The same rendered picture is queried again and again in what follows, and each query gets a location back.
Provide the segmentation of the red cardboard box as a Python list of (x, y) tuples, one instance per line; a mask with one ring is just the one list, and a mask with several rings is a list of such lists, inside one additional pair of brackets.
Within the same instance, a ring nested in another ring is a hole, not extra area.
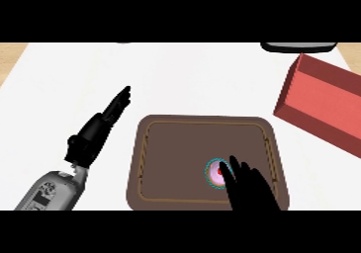
[(361, 158), (361, 75), (300, 54), (273, 115)]

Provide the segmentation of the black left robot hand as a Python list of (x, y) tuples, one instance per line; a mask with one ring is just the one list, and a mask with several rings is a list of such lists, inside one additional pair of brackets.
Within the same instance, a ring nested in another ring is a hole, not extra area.
[(64, 160), (87, 168), (99, 154), (114, 124), (130, 104), (130, 87), (126, 86), (111, 100), (102, 113), (96, 113), (77, 134), (67, 140)]

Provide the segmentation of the black appliance with grey top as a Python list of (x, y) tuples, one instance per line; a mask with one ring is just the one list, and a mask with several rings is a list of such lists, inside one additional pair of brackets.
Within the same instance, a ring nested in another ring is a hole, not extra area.
[(336, 42), (262, 42), (265, 51), (281, 53), (318, 53), (330, 52), (336, 47)]

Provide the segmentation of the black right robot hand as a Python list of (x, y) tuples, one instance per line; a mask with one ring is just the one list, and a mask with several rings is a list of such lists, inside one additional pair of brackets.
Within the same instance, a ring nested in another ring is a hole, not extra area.
[(256, 168), (229, 156), (229, 166), (219, 163), (231, 208), (235, 211), (278, 211), (269, 184)]

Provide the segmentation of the brown tray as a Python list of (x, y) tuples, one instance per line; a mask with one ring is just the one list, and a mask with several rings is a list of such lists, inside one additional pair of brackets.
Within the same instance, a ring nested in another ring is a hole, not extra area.
[(228, 211), (207, 175), (231, 158), (260, 171), (281, 209), (290, 206), (273, 129), (256, 117), (146, 116), (136, 132), (127, 204), (135, 211)]

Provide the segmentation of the pink cupcake with teal wrapper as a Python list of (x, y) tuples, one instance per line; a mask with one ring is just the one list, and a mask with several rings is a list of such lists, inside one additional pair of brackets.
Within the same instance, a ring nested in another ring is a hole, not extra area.
[(226, 165), (228, 170), (232, 170), (229, 163), (222, 158), (211, 158), (207, 161), (205, 166), (203, 168), (203, 176), (205, 179), (205, 183), (216, 190), (225, 189), (225, 181), (223, 181), (223, 176), (219, 169), (220, 163)]

